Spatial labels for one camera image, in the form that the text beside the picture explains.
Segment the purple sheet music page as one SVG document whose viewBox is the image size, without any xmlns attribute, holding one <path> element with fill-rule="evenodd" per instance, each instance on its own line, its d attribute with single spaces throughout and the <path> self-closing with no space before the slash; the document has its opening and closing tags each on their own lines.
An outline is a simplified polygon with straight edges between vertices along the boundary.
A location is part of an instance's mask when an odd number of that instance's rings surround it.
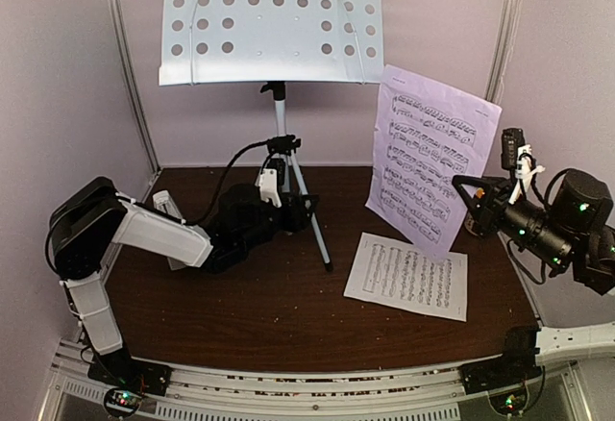
<svg viewBox="0 0 615 421">
<path fill-rule="evenodd" d="M 452 178 L 482 175 L 501 114 L 473 94 L 387 65 L 367 208 L 432 260 L 444 259 L 466 214 Z"/>
</svg>

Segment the white sheet music page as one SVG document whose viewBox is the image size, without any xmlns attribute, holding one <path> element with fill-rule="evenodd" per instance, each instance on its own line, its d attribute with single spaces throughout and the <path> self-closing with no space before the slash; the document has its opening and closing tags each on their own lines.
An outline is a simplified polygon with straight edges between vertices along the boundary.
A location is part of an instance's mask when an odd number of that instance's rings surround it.
<svg viewBox="0 0 615 421">
<path fill-rule="evenodd" d="M 363 233 L 344 296 L 426 316 L 467 320 L 468 257 L 431 261 L 415 246 Z"/>
</svg>

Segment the grey metronome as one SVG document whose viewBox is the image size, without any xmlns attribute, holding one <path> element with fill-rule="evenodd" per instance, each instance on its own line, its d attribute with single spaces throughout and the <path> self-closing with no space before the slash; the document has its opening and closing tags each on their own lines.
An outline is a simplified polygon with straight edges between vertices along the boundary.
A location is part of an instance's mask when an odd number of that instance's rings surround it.
<svg viewBox="0 0 615 421">
<path fill-rule="evenodd" d="M 155 193 L 153 195 L 153 203 L 157 211 L 163 213 L 164 215 L 182 220 L 182 215 L 167 190 L 162 190 Z M 186 235 L 187 232 L 185 227 L 181 226 L 180 230 L 174 229 L 169 236 L 168 244 L 171 246 L 172 256 L 168 256 L 167 259 L 169 262 L 169 267 L 172 271 L 187 268 L 184 258 L 188 252 L 187 246 L 189 245 L 190 236 Z"/>
</svg>

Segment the light blue music stand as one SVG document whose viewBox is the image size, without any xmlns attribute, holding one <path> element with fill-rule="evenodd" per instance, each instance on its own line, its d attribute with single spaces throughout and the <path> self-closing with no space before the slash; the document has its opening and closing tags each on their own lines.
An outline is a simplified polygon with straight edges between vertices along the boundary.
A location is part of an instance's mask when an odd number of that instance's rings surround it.
<svg viewBox="0 0 615 421">
<path fill-rule="evenodd" d="M 288 158 L 288 192 L 308 192 L 286 128 L 292 82 L 375 84 L 383 71 L 381 0 L 164 0 L 159 83 L 163 87 L 260 83 L 270 94 L 276 135 L 266 156 Z M 221 272 L 246 259 L 280 228 L 280 209 L 251 184 L 218 187 L 191 222 L 173 217 L 168 236 L 185 227 L 187 267 Z"/>
</svg>

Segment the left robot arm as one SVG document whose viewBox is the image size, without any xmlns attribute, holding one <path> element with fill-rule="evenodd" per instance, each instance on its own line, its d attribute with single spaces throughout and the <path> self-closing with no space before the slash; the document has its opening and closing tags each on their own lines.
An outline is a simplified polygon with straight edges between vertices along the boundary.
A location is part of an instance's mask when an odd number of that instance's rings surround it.
<svg viewBox="0 0 615 421">
<path fill-rule="evenodd" d="M 124 246 L 156 254 L 186 267 L 222 273 L 279 233 L 296 234 L 315 220 L 318 196 L 284 189 L 278 157 L 296 159 L 294 135 L 262 142 L 267 156 L 254 183 L 217 187 L 205 214 L 187 220 L 147 207 L 99 176 L 51 215 L 44 253 L 82 322 L 95 360 L 118 386 L 140 375 L 111 309 L 101 276 L 102 261 Z"/>
</svg>

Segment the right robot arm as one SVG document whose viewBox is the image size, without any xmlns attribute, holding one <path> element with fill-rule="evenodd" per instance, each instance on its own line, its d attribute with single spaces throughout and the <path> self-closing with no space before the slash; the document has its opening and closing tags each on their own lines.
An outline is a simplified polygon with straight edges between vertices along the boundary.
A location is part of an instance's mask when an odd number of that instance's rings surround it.
<svg viewBox="0 0 615 421">
<path fill-rule="evenodd" d="M 573 272 L 576 282 L 600 295 L 614 291 L 614 230 L 606 221 L 614 202 L 606 183 L 574 168 L 559 172 L 553 200 L 540 208 L 526 198 L 510 202 L 506 178 L 455 175 L 452 184 L 481 236 L 506 235 L 541 260 L 548 276 Z M 574 328 L 539 327 L 514 338 L 493 362 L 493 376 L 514 383 L 529 369 L 573 359 L 611 357 L 614 324 Z"/>
</svg>

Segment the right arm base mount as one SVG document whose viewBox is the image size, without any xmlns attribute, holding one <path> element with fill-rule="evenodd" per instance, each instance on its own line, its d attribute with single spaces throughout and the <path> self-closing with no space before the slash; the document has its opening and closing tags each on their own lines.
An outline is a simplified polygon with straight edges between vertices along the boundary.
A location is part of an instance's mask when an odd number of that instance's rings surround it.
<svg viewBox="0 0 615 421">
<path fill-rule="evenodd" d="M 466 363 L 458 370 L 467 395 L 521 384 L 542 375 L 542 369 L 532 362 L 503 357 Z"/>
</svg>

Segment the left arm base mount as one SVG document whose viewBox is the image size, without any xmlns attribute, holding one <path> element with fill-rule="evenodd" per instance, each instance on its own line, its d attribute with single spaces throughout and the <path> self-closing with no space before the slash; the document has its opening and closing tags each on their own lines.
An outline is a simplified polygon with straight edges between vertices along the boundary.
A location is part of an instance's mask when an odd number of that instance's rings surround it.
<svg viewBox="0 0 615 421">
<path fill-rule="evenodd" d="M 113 376 L 100 363 L 92 363 L 87 370 L 87 376 L 94 381 L 156 396 L 166 394 L 171 374 L 172 368 L 168 365 L 138 359 L 127 376 Z"/>
</svg>

